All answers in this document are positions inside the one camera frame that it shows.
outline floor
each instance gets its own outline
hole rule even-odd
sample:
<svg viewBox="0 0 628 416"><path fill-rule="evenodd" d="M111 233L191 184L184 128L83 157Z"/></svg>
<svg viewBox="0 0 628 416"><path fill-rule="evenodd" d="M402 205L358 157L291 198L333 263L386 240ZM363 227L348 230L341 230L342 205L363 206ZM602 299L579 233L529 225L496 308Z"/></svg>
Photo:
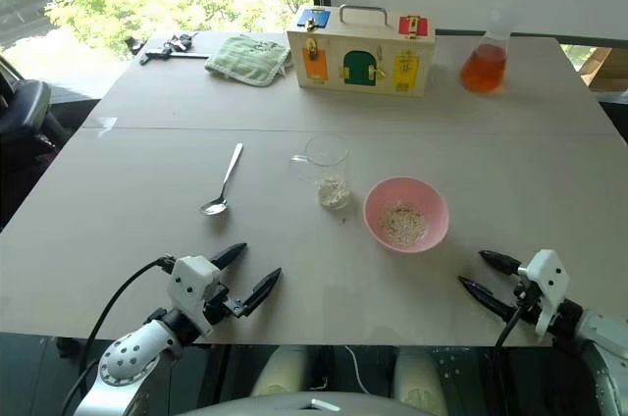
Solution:
<svg viewBox="0 0 628 416"><path fill-rule="evenodd" d="M108 345L99 341L94 355ZM396 348L353 346L366 389L390 397ZM274 346L192 346L173 367L167 388L149 399L150 414L182 414L197 407L246 397ZM428 347L441 378L450 416L502 414L491 377L490 350ZM353 363L343 346L327 347L325 365L314 371L312 388L361 392ZM593 382L582 362L549 348L510 348L505 365L510 415L599 414ZM61 358L56 339L0 334L0 414L39 416L57 413L78 375L75 358ZM78 405L75 400L72 410Z"/></svg>
<svg viewBox="0 0 628 416"><path fill-rule="evenodd" d="M624 97L621 102L600 102L600 105L624 141L628 143L628 96Z"/></svg>

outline box handle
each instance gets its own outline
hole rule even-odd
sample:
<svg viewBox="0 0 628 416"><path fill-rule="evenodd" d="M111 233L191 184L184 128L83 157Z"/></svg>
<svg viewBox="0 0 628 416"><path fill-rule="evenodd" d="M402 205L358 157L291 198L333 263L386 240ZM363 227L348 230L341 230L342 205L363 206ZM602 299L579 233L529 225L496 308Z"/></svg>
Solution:
<svg viewBox="0 0 628 416"><path fill-rule="evenodd" d="M389 24L389 13L386 12L386 9L384 9L383 7L351 6L349 4L342 4L340 6L340 21L341 22L344 22L344 20L342 19L342 12L344 12L344 9L357 9L359 11L381 12L382 14L384 14L384 25L387 26Z"/></svg>

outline clear glass cup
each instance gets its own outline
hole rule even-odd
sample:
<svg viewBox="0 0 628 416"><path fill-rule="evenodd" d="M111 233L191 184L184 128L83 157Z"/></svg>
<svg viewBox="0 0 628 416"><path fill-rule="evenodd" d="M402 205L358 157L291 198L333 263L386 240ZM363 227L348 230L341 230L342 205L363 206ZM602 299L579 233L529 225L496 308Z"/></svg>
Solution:
<svg viewBox="0 0 628 416"><path fill-rule="evenodd" d="M293 155L290 163L300 178L316 186L321 205L338 210L351 197L348 157L346 140L339 134L324 133L310 138L303 154Z"/></svg>

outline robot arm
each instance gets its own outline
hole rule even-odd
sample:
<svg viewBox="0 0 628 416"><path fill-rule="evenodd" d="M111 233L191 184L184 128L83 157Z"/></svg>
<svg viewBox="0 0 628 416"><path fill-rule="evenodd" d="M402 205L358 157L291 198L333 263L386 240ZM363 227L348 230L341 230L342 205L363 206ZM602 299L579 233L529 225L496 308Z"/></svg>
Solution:
<svg viewBox="0 0 628 416"><path fill-rule="evenodd" d="M628 416L628 326L565 298L569 276L555 251L539 251L527 268L511 257L493 251L480 255L494 269L518 275L514 295L521 319L535 326L542 338L554 335L558 348L575 351L591 370L596 398L604 416ZM483 306L510 321L516 308L493 297L484 286L459 277L460 282Z"/></svg>
<svg viewBox="0 0 628 416"><path fill-rule="evenodd" d="M245 243L235 244L210 260L203 256L178 259L168 288L173 309L154 313L154 319L111 343L98 363L96 381L75 415L148 414L148 394L161 379L168 378L185 346L199 336L209 336L213 325L231 315L239 318L252 313L271 292L282 270L262 279L244 302L230 299L220 272L245 247Z"/></svg>

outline black chair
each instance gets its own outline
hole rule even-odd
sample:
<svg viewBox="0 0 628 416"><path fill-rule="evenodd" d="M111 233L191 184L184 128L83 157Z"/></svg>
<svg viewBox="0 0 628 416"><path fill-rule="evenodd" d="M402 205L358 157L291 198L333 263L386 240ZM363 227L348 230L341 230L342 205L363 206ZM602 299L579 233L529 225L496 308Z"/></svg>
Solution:
<svg viewBox="0 0 628 416"><path fill-rule="evenodd" d="M50 86L22 78L0 57L0 227L69 138L50 111Z"/></svg>

